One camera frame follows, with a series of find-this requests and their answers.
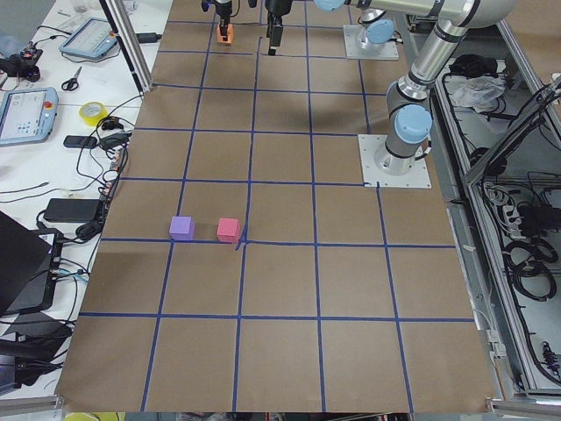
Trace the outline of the orange foam block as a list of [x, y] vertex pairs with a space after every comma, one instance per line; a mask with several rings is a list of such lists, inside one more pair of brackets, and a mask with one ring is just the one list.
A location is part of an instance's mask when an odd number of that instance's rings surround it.
[[217, 42], [220, 44], [231, 45], [233, 42], [233, 24], [220, 25], [217, 28]]

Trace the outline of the upper teach pendant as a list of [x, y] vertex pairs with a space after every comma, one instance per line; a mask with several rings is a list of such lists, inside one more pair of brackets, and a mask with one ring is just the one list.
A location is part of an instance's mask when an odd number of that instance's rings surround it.
[[89, 18], [59, 46], [62, 54], [98, 61], [117, 44], [110, 23], [101, 18]]

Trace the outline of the teach pendant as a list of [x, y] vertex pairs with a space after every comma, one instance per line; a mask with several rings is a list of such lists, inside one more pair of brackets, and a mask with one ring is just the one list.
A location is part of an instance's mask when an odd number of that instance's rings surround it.
[[1, 146], [42, 143], [53, 130], [59, 96], [56, 89], [13, 90], [1, 103]]
[[110, 23], [101, 18], [89, 18], [59, 46], [62, 54], [98, 61], [117, 44]]

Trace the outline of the power strip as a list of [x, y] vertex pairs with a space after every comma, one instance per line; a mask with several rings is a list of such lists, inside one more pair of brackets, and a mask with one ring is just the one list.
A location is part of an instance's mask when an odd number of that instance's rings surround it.
[[99, 188], [100, 200], [109, 203], [117, 191], [117, 187], [126, 164], [128, 162], [128, 150], [121, 147], [112, 150], [109, 169], [102, 175], [102, 186]]

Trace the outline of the black smartphone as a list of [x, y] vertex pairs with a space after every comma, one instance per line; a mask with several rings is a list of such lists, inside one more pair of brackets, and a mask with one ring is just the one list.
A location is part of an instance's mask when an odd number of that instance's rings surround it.
[[97, 138], [93, 136], [68, 135], [63, 140], [66, 148], [93, 149], [97, 146]]

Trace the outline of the pink foam block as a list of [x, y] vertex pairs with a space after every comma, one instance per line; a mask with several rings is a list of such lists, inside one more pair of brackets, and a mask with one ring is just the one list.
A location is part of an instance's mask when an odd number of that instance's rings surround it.
[[241, 225], [237, 218], [220, 218], [217, 225], [217, 238], [224, 243], [237, 243]]

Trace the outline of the purple foam block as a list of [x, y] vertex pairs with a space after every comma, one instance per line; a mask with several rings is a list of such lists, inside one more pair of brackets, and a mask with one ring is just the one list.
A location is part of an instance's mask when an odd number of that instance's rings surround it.
[[195, 222], [190, 216], [173, 216], [169, 235], [175, 241], [191, 240], [195, 237]]

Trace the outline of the crumpled white cloth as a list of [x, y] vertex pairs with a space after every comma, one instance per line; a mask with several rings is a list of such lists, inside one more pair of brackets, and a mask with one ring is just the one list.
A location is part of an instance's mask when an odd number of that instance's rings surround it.
[[506, 83], [501, 78], [481, 76], [467, 79], [451, 94], [454, 106], [473, 108], [477, 112], [492, 111], [504, 94]]

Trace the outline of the lower teach pendant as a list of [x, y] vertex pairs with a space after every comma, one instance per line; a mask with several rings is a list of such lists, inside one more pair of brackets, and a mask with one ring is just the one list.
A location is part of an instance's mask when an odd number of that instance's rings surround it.
[[1, 146], [42, 143], [53, 130], [59, 96], [56, 89], [13, 90], [1, 103]]

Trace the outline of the brown paper table cover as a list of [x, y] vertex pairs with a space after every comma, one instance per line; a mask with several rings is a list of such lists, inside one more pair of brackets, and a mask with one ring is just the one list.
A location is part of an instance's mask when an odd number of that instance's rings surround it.
[[407, 63], [346, 59], [351, 17], [297, 1], [270, 56], [263, 6], [224, 46], [211, 12], [173, 3], [57, 388], [70, 410], [486, 408], [438, 186], [363, 185], [357, 136], [387, 132]]

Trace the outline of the black power adapter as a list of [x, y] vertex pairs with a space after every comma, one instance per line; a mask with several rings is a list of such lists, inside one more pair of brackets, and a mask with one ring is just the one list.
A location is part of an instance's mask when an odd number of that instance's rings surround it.
[[52, 198], [43, 218], [53, 223], [88, 222], [96, 217], [99, 205], [98, 199]]

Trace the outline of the black laptop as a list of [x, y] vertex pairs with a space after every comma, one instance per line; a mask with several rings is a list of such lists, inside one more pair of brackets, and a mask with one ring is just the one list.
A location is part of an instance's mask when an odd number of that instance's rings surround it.
[[28, 314], [50, 308], [59, 268], [62, 233], [54, 228], [29, 230], [1, 214], [1, 315]]

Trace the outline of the black box on table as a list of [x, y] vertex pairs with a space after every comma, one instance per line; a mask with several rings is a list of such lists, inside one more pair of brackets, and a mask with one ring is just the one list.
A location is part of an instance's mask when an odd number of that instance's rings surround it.
[[16, 325], [1, 336], [1, 394], [32, 386], [61, 368], [55, 362], [72, 330], [57, 322]]

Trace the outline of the aluminium frame post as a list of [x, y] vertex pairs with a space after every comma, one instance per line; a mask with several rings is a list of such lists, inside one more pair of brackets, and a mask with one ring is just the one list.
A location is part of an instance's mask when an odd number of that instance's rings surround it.
[[99, 3], [117, 38], [137, 91], [143, 95], [153, 88], [153, 78], [124, 3], [120, 0], [100, 0]]

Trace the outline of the black handled scissors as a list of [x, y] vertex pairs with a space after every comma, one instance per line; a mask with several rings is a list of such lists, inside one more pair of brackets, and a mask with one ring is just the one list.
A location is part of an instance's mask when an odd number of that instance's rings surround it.
[[79, 76], [80, 76], [80, 74], [81, 74], [81, 71], [82, 71], [82, 67], [79, 67], [79, 68], [75, 71], [75, 73], [74, 73], [74, 75], [73, 75], [72, 77], [70, 77], [69, 79], [67, 79], [66, 81], [64, 81], [64, 82], [61, 84], [60, 88], [61, 88], [63, 91], [66, 91], [66, 92], [73, 92], [73, 91], [76, 91], [76, 90], [79, 88], [78, 78], [79, 78]]

